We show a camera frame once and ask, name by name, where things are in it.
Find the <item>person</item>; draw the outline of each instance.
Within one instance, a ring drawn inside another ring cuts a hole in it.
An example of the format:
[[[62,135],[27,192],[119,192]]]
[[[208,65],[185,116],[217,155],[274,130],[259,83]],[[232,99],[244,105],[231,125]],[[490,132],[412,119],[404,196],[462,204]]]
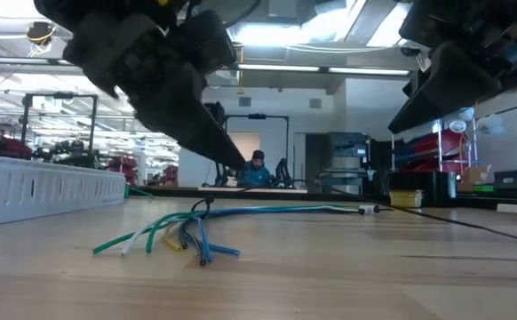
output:
[[[237,175],[237,187],[268,187],[270,172],[265,167],[265,153],[255,150],[252,159],[244,164],[244,169]]]

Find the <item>desk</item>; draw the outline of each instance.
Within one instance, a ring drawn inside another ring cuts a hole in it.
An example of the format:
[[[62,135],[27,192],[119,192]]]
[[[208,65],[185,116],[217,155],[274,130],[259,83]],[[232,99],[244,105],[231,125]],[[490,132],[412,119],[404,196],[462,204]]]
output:
[[[222,187],[201,187],[199,191],[221,191],[221,192],[239,192],[245,188],[222,188]],[[286,193],[286,194],[307,194],[305,189],[284,189],[284,188],[254,188],[244,192],[265,192],[265,193]]]
[[[0,225],[0,319],[507,320],[517,318],[517,242],[403,212],[248,214],[206,221],[241,250],[205,268],[193,249],[146,236],[130,255],[91,248],[196,199],[124,205]],[[212,207],[309,202],[216,199]],[[517,214],[426,209],[517,234]]]

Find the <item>wall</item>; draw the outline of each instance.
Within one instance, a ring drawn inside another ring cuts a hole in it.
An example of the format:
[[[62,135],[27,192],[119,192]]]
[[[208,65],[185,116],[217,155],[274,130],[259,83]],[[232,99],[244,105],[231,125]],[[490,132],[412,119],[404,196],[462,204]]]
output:
[[[517,107],[517,88],[508,90],[490,100],[482,102],[476,109],[475,116],[489,116],[513,107]]]
[[[406,79],[347,79],[346,130],[368,133],[373,139],[391,139],[387,129],[407,100]]]
[[[244,95],[237,95],[237,88],[206,89],[204,102],[220,101],[227,114],[248,115],[264,113],[270,116],[290,118],[288,166],[293,172],[294,139],[296,132],[328,132],[334,128],[333,97],[325,90],[245,88]],[[238,107],[239,97],[252,97],[251,107]],[[309,108],[309,99],[321,99],[322,108]],[[260,148],[265,152],[265,165],[271,173],[282,157],[286,156],[286,122],[283,119],[249,120],[231,118],[229,132],[258,132]],[[304,160],[300,154],[299,162]],[[215,165],[211,160],[182,149],[179,153],[179,186],[197,188],[215,179]]]
[[[492,164],[493,172],[517,170],[517,109],[500,115],[504,120],[502,135],[478,135],[478,156],[485,164]]]
[[[204,102],[219,100],[228,114],[248,115],[265,113],[271,116],[289,116],[289,171],[301,178],[301,168],[306,158],[306,134],[326,132],[366,132],[377,140],[390,140],[387,126],[407,99],[402,93],[405,79],[371,80],[347,79],[336,94],[327,95],[324,90],[245,88],[244,95],[237,88],[206,89]],[[251,107],[238,107],[241,96],[252,97]],[[309,99],[321,99],[322,108],[309,108]],[[261,148],[266,153],[266,166],[273,171],[285,155],[286,131],[283,121],[229,120],[230,132],[259,132]],[[179,154],[179,185],[200,187],[212,183],[215,167],[187,150]]]

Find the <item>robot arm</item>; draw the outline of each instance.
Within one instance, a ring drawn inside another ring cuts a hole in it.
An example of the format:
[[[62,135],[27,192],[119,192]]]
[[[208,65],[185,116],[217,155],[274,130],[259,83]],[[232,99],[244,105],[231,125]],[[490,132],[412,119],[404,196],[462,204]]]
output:
[[[177,14],[187,0],[35,3],[42,15],[73,32],[63,58],[115,98],[118,86],[149,130],[166,133],[180,146],[229,167],[243,167],[243,156],[201,102],[205,77],[236,60],[226,32],[236,20],[224,25],[209,10],[188,14],[178,24]]]

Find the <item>white plastic trough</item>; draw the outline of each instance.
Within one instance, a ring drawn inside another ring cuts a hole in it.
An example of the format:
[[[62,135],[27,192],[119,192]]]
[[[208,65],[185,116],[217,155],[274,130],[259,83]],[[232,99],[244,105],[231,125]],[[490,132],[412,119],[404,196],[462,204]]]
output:
[[[118,172],[0,157],[0,223],[121,204],[125,183]]]

